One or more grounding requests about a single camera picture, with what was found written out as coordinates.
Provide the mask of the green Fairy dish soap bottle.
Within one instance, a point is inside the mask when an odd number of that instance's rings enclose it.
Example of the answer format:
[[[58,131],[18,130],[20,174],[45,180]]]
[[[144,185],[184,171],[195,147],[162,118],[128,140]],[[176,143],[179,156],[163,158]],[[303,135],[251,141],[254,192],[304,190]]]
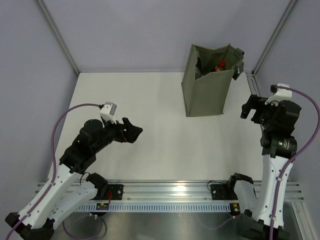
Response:
[[[225,60],[222,60],[215,68],[214,70],[216,72],[221,72],[221,71],[224,71],[226,68],[226,61]]]

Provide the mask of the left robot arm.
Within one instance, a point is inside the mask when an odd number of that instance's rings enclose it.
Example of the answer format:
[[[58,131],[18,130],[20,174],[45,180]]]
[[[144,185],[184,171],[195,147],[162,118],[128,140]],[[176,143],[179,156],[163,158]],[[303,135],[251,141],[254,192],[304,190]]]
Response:
[[[122,123],[90,119],[59,159],[59,165],[34,199],[19,212],[11,212],[5,222],[24,240],[49,240],[57,227],[77,207],[92,199],[109,197],[108,181],[94,172],[73,193],[65,191],[96,161],[96,155],[113,141],[133,144],[143,132],[128,118]]]

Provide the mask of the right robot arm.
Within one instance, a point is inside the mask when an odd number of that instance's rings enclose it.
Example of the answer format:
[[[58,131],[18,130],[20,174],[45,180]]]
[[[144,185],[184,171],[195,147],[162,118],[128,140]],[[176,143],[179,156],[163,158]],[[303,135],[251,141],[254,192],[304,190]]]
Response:
[[[249,240],[288,240],[283,207],[293,167],[290,159],[298,149],[292,133],[301,107],[287,99],[268,100],[252,94],[242,105],[240,117],[246,119],[251,110],[255,110],[251,121],[263,127],[260,139],[263,173],[259,193],[255,192],[251,177],[235,173],[229,178],[226,192],[239,202],[236,234]]]

